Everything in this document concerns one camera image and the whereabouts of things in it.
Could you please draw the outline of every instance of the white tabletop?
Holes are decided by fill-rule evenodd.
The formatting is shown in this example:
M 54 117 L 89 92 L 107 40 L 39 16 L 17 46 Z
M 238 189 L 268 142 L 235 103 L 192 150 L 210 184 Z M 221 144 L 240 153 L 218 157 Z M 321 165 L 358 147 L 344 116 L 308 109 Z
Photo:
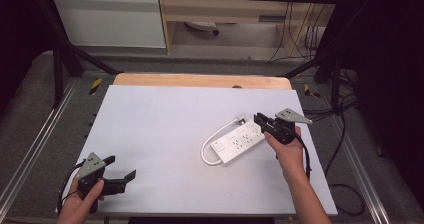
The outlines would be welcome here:
M 125 216 L 295 214 L 282 170 L 266 141 L 225 166 L 208 166 L 200 156 L 203 142 L 237 115 L 244 113 L 246 121 L 257 112 L 274 118 L 287 107 L 302 113 L 295 91 L 110 86 L 78 162 L 90 152 L 102 159 L 115 155 L 116 162 L 106 167 L 105 178 L 123 178 L 134 169 L 137 176 L 124 194 L 100 202 L 98 212 Z M 312 186 L 327 214 L 336 215 L 309 129 L 297 125 L 310 153 Z M 210 146 L 206 157 L 217 160 Z

